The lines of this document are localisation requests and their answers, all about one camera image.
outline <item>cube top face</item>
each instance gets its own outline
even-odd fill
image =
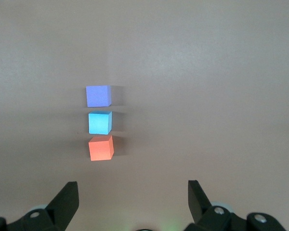
[[[114,154],[112,136],[108,135],[93,137],[89,141],[89,150],[92,161],[111,160]]]
[[[89,133],[108,135],[112,128],[112,112],[93,111],[89,113]]]
[[[108,107],[111,105],[111,87],[87,86],[87,106],[88,107]]]

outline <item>cyan cube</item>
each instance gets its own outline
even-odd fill
[[[105,86],[87,86],[88,107],[108,107],[111,105],[111,88]]]
[[[89,113],[89,133],[108,135],[112,126],[112,112],[92,111]]]

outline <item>orange cube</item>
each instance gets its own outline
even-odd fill
[[[111,160],[114,154],[112,136],[95,136],[89,141],[90,157],[95,160]]]

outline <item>purple-blue cube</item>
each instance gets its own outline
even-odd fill
[[[108,107],[111,105],[111,89],[106,86],[87,86],[88,107]]]

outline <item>black metal bracket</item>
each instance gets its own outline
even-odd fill
[[[64,231],[78,206],[77,182],[68,182],[45,209],[30,211],[11,224],[0,218],[0,231]]]
[[[184,231],[286,231],[271,215],[250,213],[242,219],[221,206],[212,206],[197,180],[188,182],[188,206],[195,223]]]

